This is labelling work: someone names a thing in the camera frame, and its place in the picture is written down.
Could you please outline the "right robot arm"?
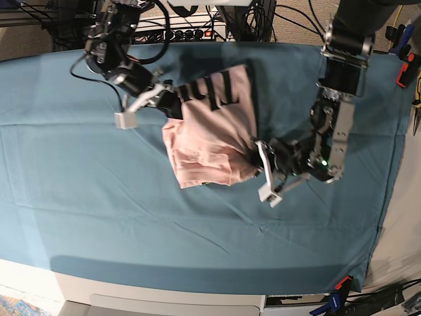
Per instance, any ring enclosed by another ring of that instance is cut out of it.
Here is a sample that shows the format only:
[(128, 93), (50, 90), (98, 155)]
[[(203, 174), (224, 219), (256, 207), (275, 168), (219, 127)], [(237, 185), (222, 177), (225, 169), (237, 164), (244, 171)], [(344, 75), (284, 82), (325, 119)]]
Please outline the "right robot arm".
[[(141, 15), (157, 6), (164, 15), (164, 41), (161, 50), (148, 59), (137, 59), (128, 50), (135, 37)], [(157, 62), (170, 44), (170, 17), (160, 1), (105, 1), (95, 26), (89, 31), (84, 61), (90, 71), (100, 74), (102, 84), (118, 96), (118, 110), (114, 113), (115, 125), (127, 130), (137, 127), (137, 112), (154, 108), (170, 119), (181, 120), (182, 102), (172, 81), (161, 82), (160, 70), (150, 72), (146, 65)]]

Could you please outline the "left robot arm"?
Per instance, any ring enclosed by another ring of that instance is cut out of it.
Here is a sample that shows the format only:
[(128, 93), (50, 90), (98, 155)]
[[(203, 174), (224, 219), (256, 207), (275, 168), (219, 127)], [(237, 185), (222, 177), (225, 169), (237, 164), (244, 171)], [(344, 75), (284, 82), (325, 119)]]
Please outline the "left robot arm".
[(289, 144), (277, 139), (257, 145), (264, 189), (280, 192), (287, 178), (310, 175), (338, 180), (344, 171), (347, 139), (353, 125), (352, 99), (363, 93), (376, 32), (401, 1), (340, 1), (324, 35), (325, 73), (310, 111), (308, 137)]

